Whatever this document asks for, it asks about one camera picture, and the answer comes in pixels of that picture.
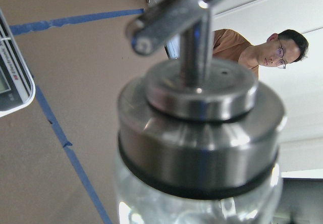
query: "black rubber seal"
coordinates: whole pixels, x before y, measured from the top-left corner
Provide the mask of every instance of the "black rubber seal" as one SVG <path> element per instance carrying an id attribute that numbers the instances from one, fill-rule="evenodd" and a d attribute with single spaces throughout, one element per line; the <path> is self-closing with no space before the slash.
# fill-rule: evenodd
<path id="1" fill-rule="evenodd" d="M 264 180 L 272 173 L 273 167 L 275 166 L 277 160 L 277 154 L 274 161 L 264 169 L 258 176 L 250 180 L 247 184 L 243 186 L 239 186 L 236 188 L 226 188 L 226 189 L 214 189 L 214 190 L 201 190 L 197 188 L 186 188 L 186 187 L 176 187 L 164 183 L 153 176 L 148 175 L 140 168 L 138 168 L 125 154 L 122 143 L 120 140 L 120 136 L 118 137 L 119 140 L 119 152 L 121 159 L 123 160 L 124 164 L 128 167 L 128 169 L 141 181 L 150 185 L 151 187 L 160 190 L 164 193 L 175 195 L 182 198 L 188 199 L 197 199 L 197 200 L 220 200 L 229 197 L 234 197 L 238 195 L 242 195 L 251 191 L 252 189 L 256 188 L 260 184 L 264 182 Z"/>

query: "white electronic device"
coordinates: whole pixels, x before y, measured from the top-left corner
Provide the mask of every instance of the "white electronic device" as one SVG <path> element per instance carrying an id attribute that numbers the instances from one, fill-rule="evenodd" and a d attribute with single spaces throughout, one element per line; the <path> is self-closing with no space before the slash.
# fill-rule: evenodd
<path id="1" fill-rule="evenodd" d="M 35 83 L 0 10 L 0 117 L 29 105 Z"/>

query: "eyeglasses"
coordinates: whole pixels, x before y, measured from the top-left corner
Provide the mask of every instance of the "eyeglasses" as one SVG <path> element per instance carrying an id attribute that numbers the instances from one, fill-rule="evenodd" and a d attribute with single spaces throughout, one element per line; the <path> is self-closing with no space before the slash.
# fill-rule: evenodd
<path id="1" fill-rule="evenodd" d="M 276 55 L 279 56 L 282 59 L 280 59 L 276 64 L 277 64 L 277 68 L 279 68 L 279 69 L 285 69 L 286 68 L 286 62 L 283 59 L 284 49 L 283 49 L 283 46 L 282 46 L 281 41 L 279 39 L 278 39 L 278 41 L 281 44 L 281 47 L 276 50 Z"/>

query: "blue painter's tape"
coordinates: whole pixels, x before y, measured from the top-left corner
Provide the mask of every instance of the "blue painter's tape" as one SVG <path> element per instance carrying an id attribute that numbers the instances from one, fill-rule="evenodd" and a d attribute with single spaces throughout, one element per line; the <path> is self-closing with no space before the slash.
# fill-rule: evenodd
<path id="1" fill-rule="evenodd" d="M 77 173 L 78 177 L 80 178 L 86 192 L 88 193 L 89 197 L 91 198 L 97 212 L 99 213 L 102 221 L 104 224 L 112 224 L 109 216 L 107 215 L 98 195 L 96 194 L 88 176 L 86 175 L 80 161 L 78 160 L 75 152 L 69 148 L 72 146 L 72 143 L 70 143 L 62 128 L 60 127 L 56 117 L 54 116 L 52 110 L 50 109 L 50 106 L 45 99 L 43 93 L 41 92 L 40 88 L 36 86 L 36 99 L 43 110 L 45 116 L 47 117 L 48 121 L 51 123 L 51 127 L 53 128 L 55 134 L 57 135 L 57 138 L 59 139 L 61 145 L 64 148 L 64 151 L 69 158 L 72 166 L 74 167 L 75 172 Z"/>
<path id="2" fill-rule="evenodd" d="M 32 31 L 47 30 L 51 27 L 61 27 L 64 25 L 73 25 L 73 24 L 108 19 L 108 18 L 119 17 L 119 16 L 139 15 L 142 13 L 143 13 L 143 9 L 103 12 L 103 13 L 89 14 L 89 15 L 83 15 L 83 16 L 73 16 L 73 17 L 54 19 L 50 21 L 38 21 L 38 22 L 26 23 L 22 25 L 13 25 L 13 26 L 10 26 L 10 29 L 13 35 L 20 35 L 20 34 L 32 32 Z"/>

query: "person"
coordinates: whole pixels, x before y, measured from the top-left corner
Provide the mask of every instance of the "person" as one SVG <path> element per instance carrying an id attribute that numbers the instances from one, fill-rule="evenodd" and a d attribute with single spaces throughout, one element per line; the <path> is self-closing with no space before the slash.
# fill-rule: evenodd
<path id="1" fill-rule="evenodd" d="M 302 60 L 308 49 L 306 38 L 294 30 L 272 34 L 265 43 L 251 43 L 236 31 L 221 29 L 214 32 L 213 57 L 229 59 L 250 69 L 258 78 L 259 65 L 286 68 Z"/>

